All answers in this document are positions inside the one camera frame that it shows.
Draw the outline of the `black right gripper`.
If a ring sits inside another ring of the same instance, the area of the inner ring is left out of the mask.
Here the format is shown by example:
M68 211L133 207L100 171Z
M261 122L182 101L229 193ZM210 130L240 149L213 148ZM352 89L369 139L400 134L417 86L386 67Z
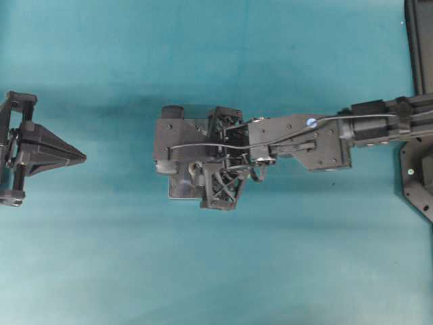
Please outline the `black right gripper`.
M266 177L265 162L253 162L250 158L248 124L242 112L216 107L208 115L208 158L200 167L204 178L200 207L231 211L248 179L262 182Z

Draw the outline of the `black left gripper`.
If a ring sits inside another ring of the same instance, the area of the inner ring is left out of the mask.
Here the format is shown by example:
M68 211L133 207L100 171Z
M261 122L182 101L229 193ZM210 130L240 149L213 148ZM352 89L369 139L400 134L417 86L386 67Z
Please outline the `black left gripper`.
M1 173L7 168L14 174L12 188L1 190L1 205L19 207L23 203L25 176L86 161L80 150L44 126L31 122L36 103L35 95L8 91L1 105ZM18 128L10 127L13 111L22 115ZM21 149L21 143L33 148Z

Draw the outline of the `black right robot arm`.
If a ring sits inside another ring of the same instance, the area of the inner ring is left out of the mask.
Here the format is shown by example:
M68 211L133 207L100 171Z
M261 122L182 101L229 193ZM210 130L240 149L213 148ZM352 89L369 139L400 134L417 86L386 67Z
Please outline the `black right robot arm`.
M216 118L202 165L201 207L230 211L247 179L262 182L279 158L295 158L309 171L351 167L354 147L402 142L398 156L404 197L432 216L432 95L354 104L331 116L294 114L241 123Z

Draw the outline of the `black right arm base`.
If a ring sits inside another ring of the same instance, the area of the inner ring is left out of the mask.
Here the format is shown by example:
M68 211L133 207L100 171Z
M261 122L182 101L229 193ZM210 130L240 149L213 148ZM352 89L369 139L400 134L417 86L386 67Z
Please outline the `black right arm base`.
M415 95L412 133L399 158L405 199L432 221L432 2L406 1L405 22Z

